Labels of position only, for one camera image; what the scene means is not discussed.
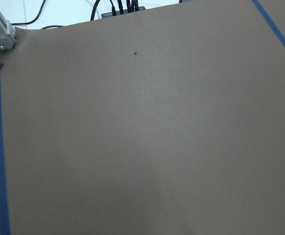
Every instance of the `power strip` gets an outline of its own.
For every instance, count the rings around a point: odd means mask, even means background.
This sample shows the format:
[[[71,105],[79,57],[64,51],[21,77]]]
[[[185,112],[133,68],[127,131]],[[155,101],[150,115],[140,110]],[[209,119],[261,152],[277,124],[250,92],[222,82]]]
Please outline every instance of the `power strip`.
[[[140,10],[140,11],[145,10],[145,9],[146,9],[146,8],[145,8],[144,6],[140,6],[140,7],[139,7],[139,10]],[[124,9],[124,14],[128,14],[127,9]],[[112,15],[112,12],[108,12],[108,13],[103,13],[103,14],[101,14],[102,19],[103,19],[103,18],[112,17],[112,16],[113,16],[113,15]]]

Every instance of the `screw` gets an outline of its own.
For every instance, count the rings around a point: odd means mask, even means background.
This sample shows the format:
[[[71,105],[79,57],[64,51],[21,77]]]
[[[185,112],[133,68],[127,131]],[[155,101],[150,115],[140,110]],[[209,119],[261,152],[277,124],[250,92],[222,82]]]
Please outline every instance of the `screw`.
[[[0,51],[6,51],[6,47],[5,46],[0,46]]]

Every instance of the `paper sheet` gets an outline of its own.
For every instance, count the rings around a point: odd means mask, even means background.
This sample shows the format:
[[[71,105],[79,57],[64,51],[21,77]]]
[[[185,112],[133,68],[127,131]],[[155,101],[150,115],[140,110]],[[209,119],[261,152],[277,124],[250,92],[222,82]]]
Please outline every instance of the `paper sheet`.
[[[251,1],[17,39],[0,54],[12,234],[285,234],[285,49]]]

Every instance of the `black cable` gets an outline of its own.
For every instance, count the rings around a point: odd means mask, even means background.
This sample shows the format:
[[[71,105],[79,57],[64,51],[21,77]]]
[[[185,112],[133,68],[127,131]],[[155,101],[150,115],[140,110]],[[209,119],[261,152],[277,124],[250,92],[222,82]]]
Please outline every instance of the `black cable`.
[[[134,11],[139,11],[138,0],[135,0],[135,1],[134,1]]]
[[[127,4],[127,12],[131,13],[132,12],[131,0],[126,0],[126,4]]]
[[[115,10],[115,6],[114,6],[112,0],[110,0],[110,2],[111,2],[111,4],[112,4],[112,15],[113,15],[113,16],[117,16],[117,13],[116,13],[116,10]]]
[[[132,12],[134,12],[134,2],[135,0],[132,0]]]
[[[25,22],[25,23],[12,23],[12,25],[27,25],[27,24],[32,24],[32,23],[34,23],[34,22],[39,18],[40,14],[41,14],[41,12],[42,12],[42,10],[43,10],[44,3],[45,3],[45,0],[42,2],[41,7],[40,7],[40,10],[39,10],[39,12],[38,12],[38,15],[36,16],[35,19],[33,19],[33,20],[30,21],[30,22]]]
[[[97,10],[98,4],[99,4],[100,0],[96,0],[93,8],[92,8],[92,13],[91,13],[91,18],[90,20],[93,21],[94,20],[94,15],[95,15],[95,11]]]
[[[123,15],[124,14],[124,9],[123,9],[122,0],[117,0],[117,3],[118,3],[118,8],[119,8],[119,13],[121,15]]]
[[[46,28],[57,28],[57,27],[63,27],[63,25],[49,25],[49,26],[45,26],[41,29],[46,29]]]

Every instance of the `cable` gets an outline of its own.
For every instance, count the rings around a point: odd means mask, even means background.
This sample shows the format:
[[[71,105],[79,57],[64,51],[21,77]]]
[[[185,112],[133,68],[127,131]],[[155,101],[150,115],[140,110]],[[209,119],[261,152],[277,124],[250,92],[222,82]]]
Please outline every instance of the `cable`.
[[[44,4],[45,4],[45,0],[44,0],[44,1],[42,2],[42,4],[41,4],[40,10],[39,10],[39,12],[38,12],[38,15],[37,15],[36,18],[33,19],[32,21],[30,21],[30,22],[25,22],[25,23],[12,23],[12,25],[27,25],[27,24],[32,24],[32,23],[34,23],[34,22],[39,18],[40,14],[41,14],[41,12],[42,12],[42,10],[43,10]]]
[[[132,0],[132,12],[134,12],[134,2],[135,0]]]
[[[116,13],[116,10],[115,10],[115,6],[114,6],[112,0],[110,0],[110,2],[111,2],[111,4],[112,4],[112,15],[113,15],[113,16],[117,16],[117,13]]]
[[[126,4],[127,4],[127,12],[131,13],[132,12],[131,0],[126,0]]]
[[[118,8],[119,8],[119,13],[121,15],[123,15],[124,14],[124,9],[123,9],[122,0],[117,0],[117,3],[118,3]]]
[[[49,25],[49,26],[45,26],[45,27],[43,27],[43,28],[41,28],[41,29],[46,29],[46,28],[57,28],[57,27],[63,27],[63,25]]]
[[[90,20],[93,21],[94,20],[94,15],[95,15],[95,11],[97,10],[98,4],[99,4],[100,0],[96,0],[93,8],[92,8],[92,13],[91,13],[91,18]]]
[[[134,1],[134,11],[139,11],[138,0],[135,0],[135,1]]]

